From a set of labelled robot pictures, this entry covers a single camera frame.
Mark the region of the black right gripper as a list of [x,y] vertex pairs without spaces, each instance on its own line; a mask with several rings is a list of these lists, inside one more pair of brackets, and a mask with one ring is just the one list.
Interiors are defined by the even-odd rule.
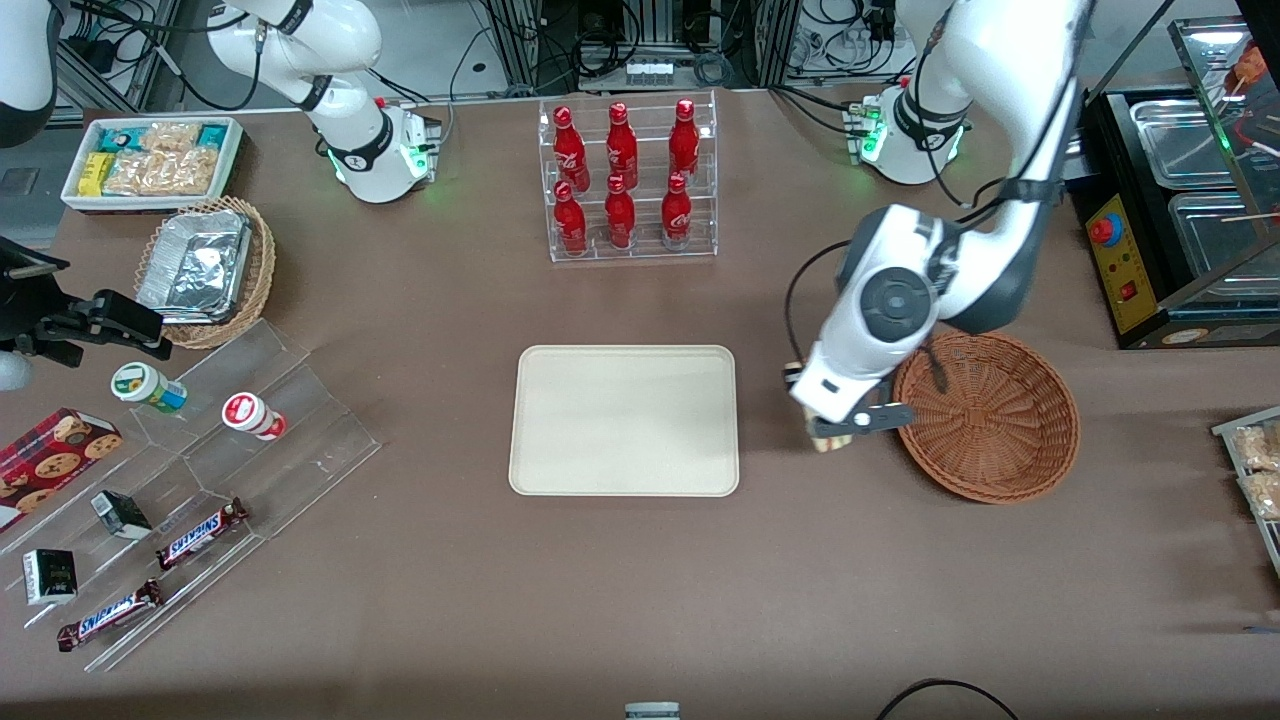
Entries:
[[[69,264],[1,238],[1,350],[20,359],[45,357],[78,366],[82,343],[100,345],[102,336],[64,293],[55,274]],[[100,290],[93,296],[93,320],[124,340],[120,345],[159,361],[172,357],[174,345],[163,336],[163,315],[127,295]]]

